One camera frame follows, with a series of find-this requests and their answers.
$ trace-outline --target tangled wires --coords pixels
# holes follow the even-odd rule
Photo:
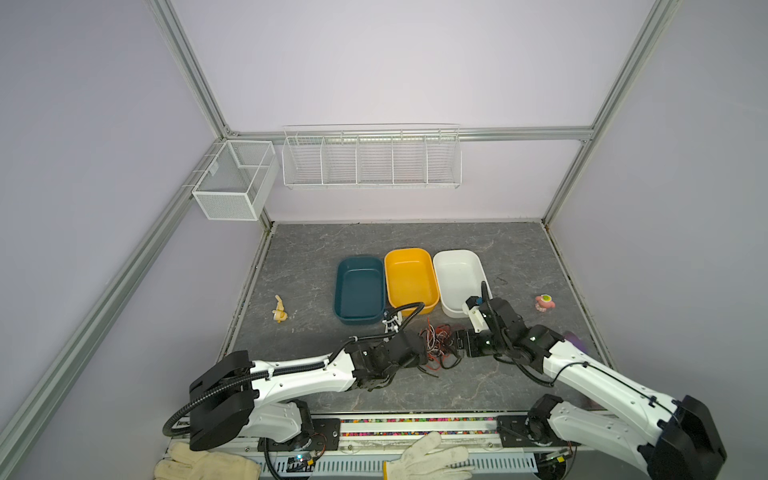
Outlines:
[[[431,366],[427,363],[427,368],[433,372],[436,372],[441,368],[450,370],[462,361],[461,356],[458,355],[458,351],[453,346],[451,333],[450,325],[433,326],[429,322],[429,317],[427,317],[427,327],[419,332],[419,335],[426,343],[427,358],[429,358],[430,362],[436,362],[438,364],[437,366]],[[445,358],[451,355],[455,356],[456,360],[451,365],[446,365]],[[436,376],[421,367],[419,367],[419,370],[427,375]]]

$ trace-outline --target yellow plastic bin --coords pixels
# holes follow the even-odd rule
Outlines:
[[[437,286],[435,267],[432,256],[422,248],[401,248],[393,250],[384,257],[386,289],[389,303],[398,307],[408,303],[424,302],[424,309],[419,315],[432,312],[440,301],[440,289]],[[414,309],[404,310],[403,316]]]

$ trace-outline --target white wire basket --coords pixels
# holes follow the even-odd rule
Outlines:
[[[211,220],[259,220],[280,169],[271,141],[224,141],[192,190]]]
[[[458,187],[458,126],[317,131],[286,127],[283,181],[288,188]]]

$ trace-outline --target white glove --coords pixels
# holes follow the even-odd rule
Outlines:
[[[261,467],[247,458],[222,452],[192,452],[186,443],[170,447],[173,460],[154,466],[157,480],[257,480]]]
[[[466,447],[453,447],[427,455],[440,445],[440,434],[430,432],[409,446],[400,459],[384,462],[384,480],[466,480],[474,467],[449,468],[469,458]]]

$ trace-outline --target pink toy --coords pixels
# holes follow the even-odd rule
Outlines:
[[[536,310],[546,312],[547,309],[554,308],[554,302],[549,295],[539,295],[536,297]]]

